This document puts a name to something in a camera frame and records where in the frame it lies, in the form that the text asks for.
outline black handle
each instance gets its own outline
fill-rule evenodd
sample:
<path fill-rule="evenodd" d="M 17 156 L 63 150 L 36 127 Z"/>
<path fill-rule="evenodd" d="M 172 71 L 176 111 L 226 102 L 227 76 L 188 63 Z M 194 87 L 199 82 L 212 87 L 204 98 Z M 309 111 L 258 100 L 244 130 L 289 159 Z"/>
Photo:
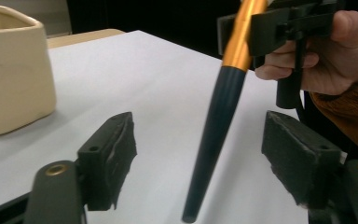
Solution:
<path fill-rule="evenodd" d="M 307 48 L 305 37 L 296 41 L 295 68 L 290 77 L 278 80 L 276 106 L 283 109 L 294 109 L 301 106 L 300 90 L 303 73 L 304 57 Z"/>
<path fill-rule="evenodd" d="M 182 220 L 195 222 L 209 186 L 214 167 L 225 142 L 246 73 L 235 67 L 222 67 L 204 127 L 199 155 L 194 168 Z"/>

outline brown sleeve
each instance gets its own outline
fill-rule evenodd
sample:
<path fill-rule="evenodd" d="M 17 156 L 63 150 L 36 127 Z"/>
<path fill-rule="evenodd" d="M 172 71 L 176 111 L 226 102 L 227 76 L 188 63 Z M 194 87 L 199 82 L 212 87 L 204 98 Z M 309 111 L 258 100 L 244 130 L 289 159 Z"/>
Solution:
<path fill-rule="evenodd" d="M 316 107 L 358 146 L 358 87 L 335 98 L 310 95 Z"/>

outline beige ceramic pot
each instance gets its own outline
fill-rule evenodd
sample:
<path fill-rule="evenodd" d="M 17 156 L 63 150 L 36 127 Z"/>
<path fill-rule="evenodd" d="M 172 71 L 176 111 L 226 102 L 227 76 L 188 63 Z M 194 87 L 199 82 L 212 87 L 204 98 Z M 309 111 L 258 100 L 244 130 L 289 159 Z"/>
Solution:
<path fill-rule="evenodd" d="M 0 7 L 0 134 L 49 115 L 55 105 L 43 24 Z"/>

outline white table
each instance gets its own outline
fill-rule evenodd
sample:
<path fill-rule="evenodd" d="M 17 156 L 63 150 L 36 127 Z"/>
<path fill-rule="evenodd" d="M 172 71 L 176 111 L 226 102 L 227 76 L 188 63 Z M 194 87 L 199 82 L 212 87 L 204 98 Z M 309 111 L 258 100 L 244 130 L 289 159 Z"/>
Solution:
<path fill-rule="evenodd" d="M 182 223 L 220 61 L 140 31 L 49 53 L 57 109 L 0 135 L 0 204 L 28 192 L 42 166 L 74 161 L 105 120 L 131 111 L 138 155 L 117 210 L 88 212 L 88 223 Z M 274 81 L 248 73 L 196 223 L 308 223 L 307 211 L 295 205 L 261 154 L 265 114 L 282 112 L 275 91 Z"/>

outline black rod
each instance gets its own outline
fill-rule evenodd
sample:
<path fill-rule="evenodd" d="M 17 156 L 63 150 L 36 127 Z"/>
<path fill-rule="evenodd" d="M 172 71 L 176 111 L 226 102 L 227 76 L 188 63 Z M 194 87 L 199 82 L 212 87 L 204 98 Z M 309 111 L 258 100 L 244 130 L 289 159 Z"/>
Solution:
<path fill-rule="evenodd" d="M 220 69 L 182 216 L 186 223 L 193 223 L 197 219 L 240 99 L 245 76 L 244 71 L 235 67 L 223 66 Z"/>

